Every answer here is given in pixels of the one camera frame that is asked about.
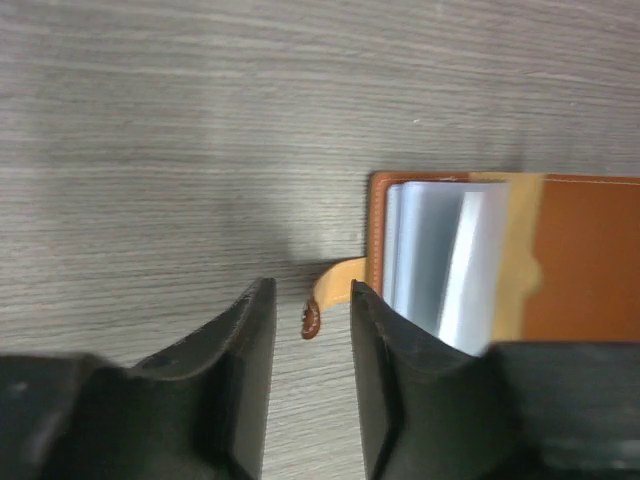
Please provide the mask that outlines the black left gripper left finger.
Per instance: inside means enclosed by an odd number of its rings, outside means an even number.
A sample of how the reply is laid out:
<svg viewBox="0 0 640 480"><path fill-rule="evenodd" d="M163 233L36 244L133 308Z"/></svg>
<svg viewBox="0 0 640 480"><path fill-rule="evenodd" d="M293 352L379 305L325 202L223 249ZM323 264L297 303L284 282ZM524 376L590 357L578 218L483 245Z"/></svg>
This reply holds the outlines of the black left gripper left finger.
<svg viewBox="0 0 640 480"><path fill-rule="evenodd" d="M276 282L123 367L88 353L1 359L5 479L257 479Z"/></svg>

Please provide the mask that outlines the brown leather card holder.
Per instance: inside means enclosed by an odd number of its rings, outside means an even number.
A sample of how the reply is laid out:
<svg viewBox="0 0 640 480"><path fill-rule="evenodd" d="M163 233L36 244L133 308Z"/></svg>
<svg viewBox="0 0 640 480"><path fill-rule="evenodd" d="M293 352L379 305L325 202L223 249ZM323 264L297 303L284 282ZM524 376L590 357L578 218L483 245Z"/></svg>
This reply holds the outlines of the brown leather card holder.
<svg viewBox="0 0 640 480"><path fill-rule="evenodd" d="M367 254L333 265L315 282L301 336L348 302L351 283L382 290L391 187L414 180L509 184L492 337L495 340L636 341L639 338L639 181L507 172L377 172L370 180Z"/></svg>

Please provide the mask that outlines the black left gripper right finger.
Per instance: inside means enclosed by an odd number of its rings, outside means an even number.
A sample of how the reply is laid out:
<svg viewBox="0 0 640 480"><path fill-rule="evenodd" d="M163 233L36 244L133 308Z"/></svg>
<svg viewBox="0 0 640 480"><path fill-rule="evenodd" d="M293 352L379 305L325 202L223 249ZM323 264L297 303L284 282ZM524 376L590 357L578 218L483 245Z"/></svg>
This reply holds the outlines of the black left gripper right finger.
<svg viewBox="0 0 640 480"><path fill-rule="evenodd" d="M635 479L639 347L499 342L472 356L351 289L370 479Z"/></svg>

